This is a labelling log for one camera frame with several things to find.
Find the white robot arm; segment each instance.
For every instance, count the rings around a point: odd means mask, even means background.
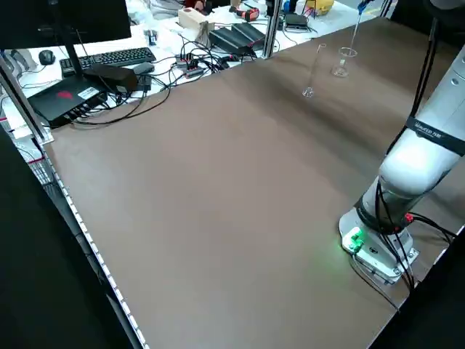
[[[438,9],[465,6],[465,0],[430,1]],[[465,46],[406,126],[379,176],[339,221],[344,249],[389,283],[396,282],[418,256],[407,229],[396,227],[465,154]]]

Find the black keyboard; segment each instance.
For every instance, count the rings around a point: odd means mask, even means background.
[[[106,52],[99,55],[80,57],[82,68],[88,69],[94,63],[115,65],[123,67],[125,65],[139,64],[143,62],[155,61],[155,56],[148,47],[140,49],[123,49],[122,51]],[[69,58],[60,60],[61,73],[63,77],[74,74],[73,66]]]

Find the table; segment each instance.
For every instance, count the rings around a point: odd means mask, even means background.
[[[337,222],[408,115],[427,38],[363,23],[357,64],[339,79],[329,70],[351,33],[180,86],[130,121],[54,132],[46,152],[152,348],[364,348],[388,321],[392,308],[350,268]],[[426,96],[455,54],[438,49]],[[416,210],[457,230],[464,171]],[[411,233],[430,266],[444,245],[425,227]],[[400,302],[405,287],[390,293]]]
[[[246,1],[250,4],[254,5],[255,1],[249,0]],[[296,13],[300,13],[302,11],[302,7],[304,6],[304,1],[299,1],[296,7]],[[215,12],[212,12],[209,15],[209,19],[211,21],[216,21],[218,23],[242,23],[244,22],[242,19],[237,18],[234,14],[228,12],[229,7],[220,7],[214,9]],[[362,21],[370,20],[373,16],[369,14],[364,14],[362,16]],[[310,25],[314,28],[317,32],[310,32],[310,33],[287,33],[286,35],[282,32],[277,33],[277,40],[278,46],[277,49],[287,49],[292,47],[296,43],[300,44],[302,42],[308,41],[311,38],[315,38],[317,36],[326,35],[327,33],[331,33],[333,31],[340,30],[342,28],[346,28],[350,25],[355,24],[357,20],[357,10],[352,9],[346,5],[343,5],[337,1],[335,1],[333,8],[331,11],[322,17],[317,17],[315,20],[310,19]],[[174,55],[178,55],[181,47],[183,45],[182,39],[178,34],[182,34],[186,36],[188,39],[194,39],[193,33],[186,31],[184,28],[181,28],[177,24],[177,17],[159,20],[155,22],[155,28],[158,31],[158,42],[157,46],[151,47],[153,54],[157,57],[157,60],[163,60],[168,57],[172,57]],[[267,28],[267,20],[261,15],[260,20],[253,23],[253,25],[258,28],[263,33],[266,32]],[[103,52],[111,52],[120,49],[130,49],[130,48],[137,48],[137,47],[146,47],[147,42],[143,35],[143,25],[136,25],[131,27],[132,37],[129,39],[123,40],[115,40],[115,41],[106,41],[106,42],[99,42],[94,44],[86,44],[86,51],[89,55],[95,55],[98,53]],[[75,45],[75,50],[78,56],[85,56],[86,53],[83,50],[81,45]],[[189,44],[186,46],[186,50],[191,50],[195,48],[194,44]],[[61,70],[59,61],[67,57],[66,51],[64,47],[42,47],[39,49],[31,49],[31,54],[33,55],[34,59],[38,60],[39,52],[44,49],[50,49],[54,52],[56,57],[55,64],[49,66],[42,66],[39,65],[35,71],[40,71],[39,73],[24,73],[23,77],[21,78],[21,85],[25,88],[23,89],[24,94],[26,97],[30,97],[41,90],[51,86],[56,81],[59,81],[61,77]],[[155,70],[153,74],[160,74],[166,72],[170,69],[171,64],[175,62],[175,59],[167,59],[163,62],[155,64]],[[240,63],[231,63],[231,66],[240,65]],[[182,74],[181,71],[175,70],[174,75],[176,77]],[[169,76],[168,73],[162,74],[158,76],[160,80],[164,83],[168,84]],[[179,84],[183,84],[189,81],[188,79],[180,79]],[[154,86],[153,89],[149,92],[149,95],[156,93],[159,90],[157,86]],[[134,93],[135,97],[140,97],[141,92]],[[13,105],[10,99],[6,99],[3,103],[3,107],[5,113],[7,115],[9,124],[12,129],[20,129],[21,127],[25,126],[25,122],[21,115],[17,112],[16,107]],[[18,133],[21,137],[25,135],[22,130],[18,130]]]

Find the glass beaker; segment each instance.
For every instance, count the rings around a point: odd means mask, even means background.
[[[317,66],[317,63],[318,63],[318,54],[320,53],[320,50],[324,49],[325,47],[326,47],[326,44],[318,45],[317,54],[315,55],[315,60],[313,61],[313,64],[310,66],[308,85],[307,87],[304,88],[304,91],[302,91],[302,94],[305,97],[311,98],[315,94],[315,91],[313,90],[313,76],[315,75],[315,67]]]
[[[357,51],[351,49],[350,47],[341,47],[339,49],[339,62],[331,70],[332,74],[338,76],[339,78],[345,78],[349,75],[347,70],[347,64],[354,60],[357,55]]]

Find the sticker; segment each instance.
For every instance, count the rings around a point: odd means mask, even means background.
[[[78,93],[78,96],[83,100],[88,100],[90,97],[94,97],[98,93],[98,89],[95,89],[94,87],[89,87],[88,89],[85,89],[83,92]]]

